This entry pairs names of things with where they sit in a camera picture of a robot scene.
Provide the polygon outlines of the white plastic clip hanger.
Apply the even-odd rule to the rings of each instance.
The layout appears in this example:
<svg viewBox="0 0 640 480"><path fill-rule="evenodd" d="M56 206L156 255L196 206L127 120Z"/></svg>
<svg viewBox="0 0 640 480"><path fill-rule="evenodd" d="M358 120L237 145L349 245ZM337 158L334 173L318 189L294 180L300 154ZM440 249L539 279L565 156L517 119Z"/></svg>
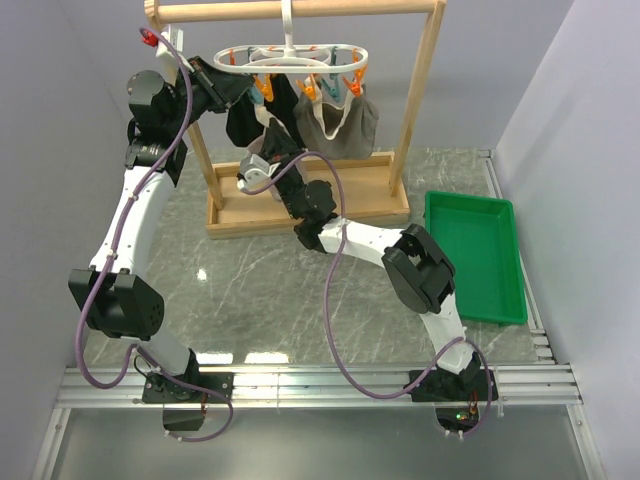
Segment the white plastic clip hanger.
<svg viewBox="0 0 640 480"><path fill-rule="evenodd" d="M214 66L228 73L249 74L257 78L272 74L329 77L320 85L330 92L345 85L355 97L364 93L369 54L362 47L344 43L297 44L293 38L293 3L282 1L281 17L284 43L282 45L241 45L223 49L215 54Z"/></svg>

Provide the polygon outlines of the pink beige underwear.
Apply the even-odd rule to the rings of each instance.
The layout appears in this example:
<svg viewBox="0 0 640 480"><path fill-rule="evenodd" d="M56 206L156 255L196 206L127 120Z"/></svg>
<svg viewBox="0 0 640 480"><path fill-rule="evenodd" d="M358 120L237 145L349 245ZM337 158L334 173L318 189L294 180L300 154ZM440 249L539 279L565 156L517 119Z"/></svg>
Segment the pink beige underwear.
<svg viewBox="0 0 640 480"><path fill-rule="evenodd" d="M266 128L269 126L271 122L278 122L282 127L286 129L284 124L277 119L272 113L270 113L264 104L254 104L253 112L255 114L255 118L258 122L259 134L258 136L249 142L249 145L246 149L250 153L258 154L262 157L262 144L264 140L264 133ZM270 163L272 158L263 158Z"/></svg>

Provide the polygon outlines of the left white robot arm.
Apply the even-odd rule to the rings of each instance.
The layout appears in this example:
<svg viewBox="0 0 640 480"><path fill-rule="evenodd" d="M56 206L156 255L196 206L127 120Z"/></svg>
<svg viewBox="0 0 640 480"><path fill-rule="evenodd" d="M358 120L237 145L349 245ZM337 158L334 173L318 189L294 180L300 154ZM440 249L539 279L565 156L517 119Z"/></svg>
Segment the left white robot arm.
<svg viewBox="0 0 640 480"><path fill-rule="evenodd" d="M207 112L225 113L248 92L247 74L220 71L198 57L180 67L169 83L153 70L133 75L128 83L132 118L127 127L122 193L108 232L85 269L72 270L68 286L80 309L74 347L78 368L100 389L84 360L86 329L123 340L163 376L166 390L178 401L195 399L202 378L194 352L163 325L165 302L146 280L149 252L164 206L176 188L186 158L185 131Z"/></svg>

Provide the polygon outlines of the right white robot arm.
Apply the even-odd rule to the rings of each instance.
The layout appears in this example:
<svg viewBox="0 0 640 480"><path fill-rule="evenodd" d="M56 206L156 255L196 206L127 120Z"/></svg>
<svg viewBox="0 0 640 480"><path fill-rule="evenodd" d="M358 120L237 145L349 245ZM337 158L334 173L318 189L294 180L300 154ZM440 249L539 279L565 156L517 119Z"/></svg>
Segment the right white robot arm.
<svg viewBox="0 0 640 480"><path fill-rule="evenodd" d="M342 254L383 268L403 305L420 315L439 358L430 381L452 399L472 392L481 374L481 357L466 341L455 298L455 267L436 240L417 224L386 229L358 223L336 213L332 186L307 182L298 164L304 152L280 124L265 130L259 157L289 216L298 221L300 243L321 253Z"/></svg>

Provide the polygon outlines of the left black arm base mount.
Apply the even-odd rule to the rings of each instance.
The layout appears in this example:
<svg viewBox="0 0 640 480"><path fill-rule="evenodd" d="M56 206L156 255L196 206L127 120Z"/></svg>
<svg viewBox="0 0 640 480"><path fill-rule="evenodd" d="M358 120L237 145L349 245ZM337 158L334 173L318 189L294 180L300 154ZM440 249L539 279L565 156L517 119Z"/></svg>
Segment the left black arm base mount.
<svg viewBox="0 0 640 480"><path fill-rule="evenodd" d="M234 375L231 372L201 373L197 389L184 387L157 373L149 374L145 383L144 404L221 404L232 397Z"/></svg>

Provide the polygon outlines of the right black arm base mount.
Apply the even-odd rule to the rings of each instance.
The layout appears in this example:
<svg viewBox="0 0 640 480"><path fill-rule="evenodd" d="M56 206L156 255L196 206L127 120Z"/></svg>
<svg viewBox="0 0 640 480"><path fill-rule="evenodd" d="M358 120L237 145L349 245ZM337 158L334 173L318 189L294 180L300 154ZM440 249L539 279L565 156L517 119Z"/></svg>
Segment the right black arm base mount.
<svg viewBox="0 0 640 480"><path fill-rule="evenodd" d="M466 402L473 398L486 401L488 384L483 370L477 372L468 384L463 385L460 377L445 370L432 370L422 382L409 392L414 403Z"/></svg>

